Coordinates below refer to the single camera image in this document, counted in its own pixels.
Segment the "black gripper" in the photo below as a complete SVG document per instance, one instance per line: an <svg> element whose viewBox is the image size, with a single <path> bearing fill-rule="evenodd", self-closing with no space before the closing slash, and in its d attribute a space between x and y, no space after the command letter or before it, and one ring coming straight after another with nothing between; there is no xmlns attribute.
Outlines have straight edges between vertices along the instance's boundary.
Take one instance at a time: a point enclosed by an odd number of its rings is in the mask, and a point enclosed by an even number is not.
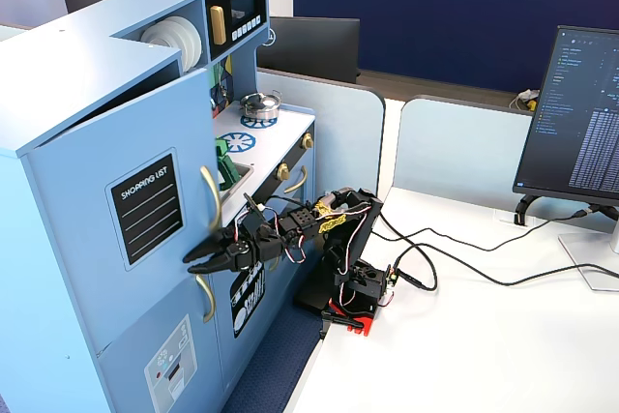
<svg viewBox="0 0 619 413"><path fill-rule="evenodd" d="M208 275L220 271L240 272L258 262L265 263L283 254L283 242L277 220L262 220L259 216L243 216L232 220L227 228L211 233L183 258L190 263L213 256L206 262L190 266L188 272Z"/></svg>

